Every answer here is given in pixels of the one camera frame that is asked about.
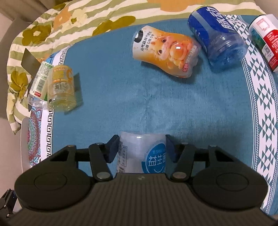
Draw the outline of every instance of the yellow bottle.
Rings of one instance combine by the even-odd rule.
[[[53,111],[70,111],[76,107],[72,69],[58,65],[48,77],[47,107]]]

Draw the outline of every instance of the teal blanket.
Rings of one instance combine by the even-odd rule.
[[[216,144],[264,176],[269,191],[262,209],[277,213],[276,78],[248,38],[248,23],[254,16],[227,19],[249,48],[241,63],[222,73],[211,72],[203,52],[188,79],[134,60],[132,36],[142,25],[86,39],[62,55],[50,56],[50,63],[63,56],[61,63],[80,78],[78,94],[83,100],[68,114],[55,113],[53,152],[68,144],[86,148],[107,142],[121,131],[171,134],[200,148]],[[187,19],[150,26],[191,35]],[[109,166],[113,173],[115,164],[116,160]],[[91,174],[89,164],[79,166]],[[173,167],[167,163],[168,173]]]

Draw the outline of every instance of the white bottle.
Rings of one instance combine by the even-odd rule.
[[[47,79],[52,64],[43,61],[34,78],[30,92],[27,96],[28,104],[40,109],[47,109],[47,101],[45,101],[47,94]]]
[[[164,173],[165,167],[165,134],[121,132],[118,173]]]

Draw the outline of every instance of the circular cap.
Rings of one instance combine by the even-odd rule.
[[[82,200],[91,180],[82,170],[61,162],[38,164],[20,175],[14,190],[24,208],[36,211],[64,209]]]
[[[104,180],[104,179],[108,179],[108,178],[111,176],[111,174],[108,173],[108,172],[99,172],[99,173],[97,173],[96,176],[97,176],[99,179]]]
[[[174,172],[173,173],[173,177],[176,178],[176,179],[184,179],[186,178],[186,173],[184,172]]]
[[[62,188],[67,183],[67,178],[61,173],[46,173],[35,179],[35,186],[40,190],[51,191]]]
[[[228,210],[260,206],[267,194],[267,183],[243,163],[224,163],[200,171],[193,189],[205,203]]]
[[[224,173],[216,178],[219,187],[227,191],[241,191],[248,186],[248,180],[238,173]]]

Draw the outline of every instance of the blue plastic bottle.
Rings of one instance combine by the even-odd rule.
[[[207,54],[213,69],[225,69],[241,61],[248,46],[215,8],[203,6],[188,18],[188,26]]]

